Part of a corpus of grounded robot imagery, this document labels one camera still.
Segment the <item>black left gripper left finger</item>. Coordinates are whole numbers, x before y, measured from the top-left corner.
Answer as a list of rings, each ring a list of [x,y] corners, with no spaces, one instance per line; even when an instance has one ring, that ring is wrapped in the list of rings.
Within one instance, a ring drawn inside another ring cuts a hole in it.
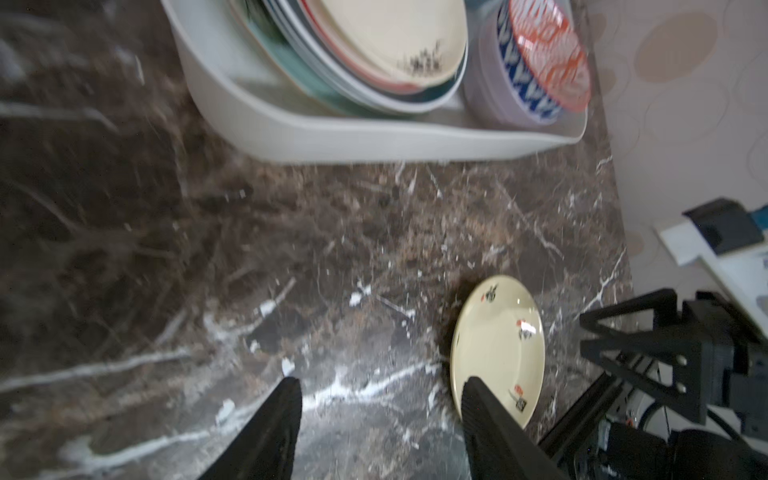
[[[289,479],[302,418],[300,381],[286,377],[276,386],[253,417],[203,479]]]

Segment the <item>green flower plate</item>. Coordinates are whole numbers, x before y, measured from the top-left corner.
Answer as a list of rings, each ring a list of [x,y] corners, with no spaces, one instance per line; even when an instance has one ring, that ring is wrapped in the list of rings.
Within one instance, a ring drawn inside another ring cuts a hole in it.
[[[232,16],[288,82],[310,100],[346,116],[375,117],[382,113],[336,91],[294,51],[260,1],[227,1]]]

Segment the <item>purple bowl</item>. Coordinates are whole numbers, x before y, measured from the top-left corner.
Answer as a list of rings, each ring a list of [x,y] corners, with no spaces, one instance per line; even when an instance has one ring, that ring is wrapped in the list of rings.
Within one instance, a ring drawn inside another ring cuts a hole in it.
[[[483,122],[503,128],[536,130],[554,124],[564,113],[530,75],[522,58],[503,58],[497,40],[498,6],[484,12],[469,45],[463,91],[468,107]]]

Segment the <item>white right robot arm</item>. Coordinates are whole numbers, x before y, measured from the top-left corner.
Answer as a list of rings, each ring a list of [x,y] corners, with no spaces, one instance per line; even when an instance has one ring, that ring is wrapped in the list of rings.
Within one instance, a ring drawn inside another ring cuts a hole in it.
[[[661,226],[681,265],[717,282],[680,300],[660,289],[585,312],[582,356],[605,392],[573,457],[606,479],[763,479],[767,458],[767,212],[719,198]]]

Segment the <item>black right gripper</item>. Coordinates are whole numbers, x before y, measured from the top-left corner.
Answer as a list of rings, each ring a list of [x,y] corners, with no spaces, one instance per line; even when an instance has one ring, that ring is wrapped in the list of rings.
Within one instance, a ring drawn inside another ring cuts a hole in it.
[[[705,423],[709,408],[733,411],[740,434],[767,436],[767,339],[724,296],[698,291],[683,302],[665,288],[584,312],[580,326],[596,337],[583,358],[685,417]],[[654,326],[634,333],[606,324],[649,311]]]

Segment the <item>cream plate red flowers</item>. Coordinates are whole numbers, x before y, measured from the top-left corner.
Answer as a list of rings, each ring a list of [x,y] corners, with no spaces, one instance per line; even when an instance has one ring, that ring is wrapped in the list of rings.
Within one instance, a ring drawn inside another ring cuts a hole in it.
[[[539,309],[517,279],[496,275],[482,281],[459,314],[450,352],[450,385],[461,409],[465,383],[480,378],[523,428],[533,417],[543,388],[545,335]]]

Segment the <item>cream yellow small plate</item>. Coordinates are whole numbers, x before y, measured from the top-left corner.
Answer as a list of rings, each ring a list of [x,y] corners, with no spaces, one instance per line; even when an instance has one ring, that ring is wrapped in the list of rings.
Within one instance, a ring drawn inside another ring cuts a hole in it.
[[[397,81],[431,88],[453,77],[468,43],[462,1],[305,1],[329,39]]]

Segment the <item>white plastic bin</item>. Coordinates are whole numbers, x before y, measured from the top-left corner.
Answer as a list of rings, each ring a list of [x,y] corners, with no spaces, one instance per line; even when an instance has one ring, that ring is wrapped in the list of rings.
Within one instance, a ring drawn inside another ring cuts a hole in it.
[[[189,93],[214,132],[240,151],[281,164],[511,160],[578,143],[589,112],[538,130],[479,122],[461,94],[416,118],[338,116],[300,92],[246,36],[223,1],[162,4]]]

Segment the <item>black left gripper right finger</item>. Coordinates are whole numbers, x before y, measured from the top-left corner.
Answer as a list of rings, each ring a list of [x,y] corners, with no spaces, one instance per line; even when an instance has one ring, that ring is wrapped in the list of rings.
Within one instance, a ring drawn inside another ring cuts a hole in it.
[[[566,477],[478,377],[469,378],[463,387],[461,419],[473,479]]]

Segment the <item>red patterned bowl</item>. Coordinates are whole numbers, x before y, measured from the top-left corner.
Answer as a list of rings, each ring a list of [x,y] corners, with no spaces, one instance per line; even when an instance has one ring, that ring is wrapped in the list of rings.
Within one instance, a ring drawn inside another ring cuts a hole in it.
[[[591,100],[587,53],[555,1],[504,1],[496,20],[500,59],[524,107],[544,123]]]

